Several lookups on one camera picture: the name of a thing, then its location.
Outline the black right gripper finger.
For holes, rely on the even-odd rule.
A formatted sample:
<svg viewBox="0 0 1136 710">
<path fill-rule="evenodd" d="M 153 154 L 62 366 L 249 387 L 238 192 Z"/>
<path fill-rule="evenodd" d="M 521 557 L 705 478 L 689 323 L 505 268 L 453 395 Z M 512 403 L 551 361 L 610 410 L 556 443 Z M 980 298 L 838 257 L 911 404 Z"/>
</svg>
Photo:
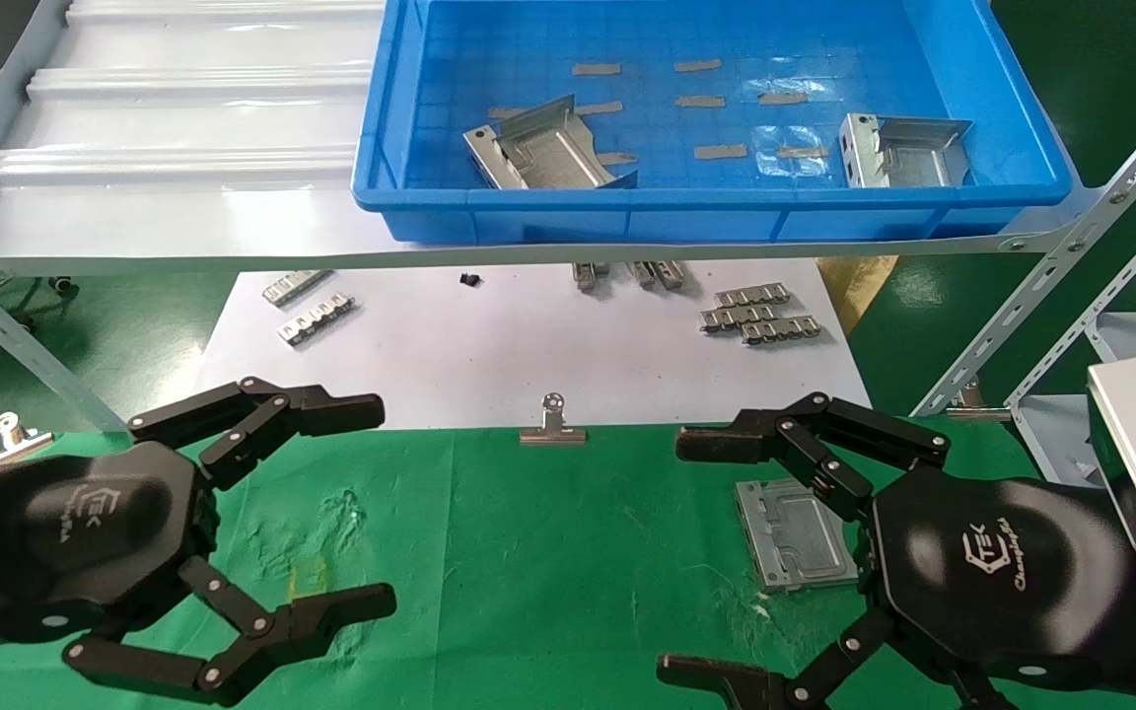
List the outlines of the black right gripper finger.
<svg viewBox="0 0 1136 710">
<path fill-rule="evenodd" d="M 874 485 L 833 448 L 910 471 L 919 463 L 942 467 L 950 441 L 825 392 L 812 392 L 783 409 L 740 410 L 726 426 L 684 427 L 675 438 L 682 462 L 780 463 L 840 520 L 864 521 Z"/>
</svg>

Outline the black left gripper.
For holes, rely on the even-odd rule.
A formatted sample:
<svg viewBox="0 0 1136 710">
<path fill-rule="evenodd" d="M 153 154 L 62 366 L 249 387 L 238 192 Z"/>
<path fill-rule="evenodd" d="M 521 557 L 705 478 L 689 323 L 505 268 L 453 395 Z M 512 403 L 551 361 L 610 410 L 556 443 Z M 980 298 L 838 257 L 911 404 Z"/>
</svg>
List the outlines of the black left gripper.
<svg viewBox="0 0 1136 710">
<path fill-rule="evenodd" d="M 395 590 L 357 586 L 267 611 L 203 560 L 220 523 L 209 485 L 234 488 L 296 435 L 384 421 L 373 392 L 333 396 L 320 384 L 247 377 L 132 415 L 140 444 L 122 453 L 0 463 L 0 644 L 100 630 L 62 653 L 86 680 L 222 707 L 239 705 L 279 667 L 325 655 L 344 626 L 393 615 Z M 207 438 L 201 470 L 173 450 Z M 204 660 L 122 642 L 187 593 L 239 633 L 225 651 Z"/>
</svg>

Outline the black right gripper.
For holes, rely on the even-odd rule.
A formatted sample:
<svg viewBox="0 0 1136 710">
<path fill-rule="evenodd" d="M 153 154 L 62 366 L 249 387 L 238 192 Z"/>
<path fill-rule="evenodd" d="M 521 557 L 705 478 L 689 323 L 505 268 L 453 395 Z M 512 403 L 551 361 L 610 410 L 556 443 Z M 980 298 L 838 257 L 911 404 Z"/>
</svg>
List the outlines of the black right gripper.
<svg viewBox="0 0 1136 710">
<path fill-rule="evenodd" d="M 872 500 L 872 554 L 884 605 L 795 677 L 660 655 L 658 679 L 732 709 L 825 709 L 887 644 L 961 709 L 1013 709 L 995 678 L 1136 698 L 1136 551 L 1104 491 L 907 471 Z"/>
</svg>

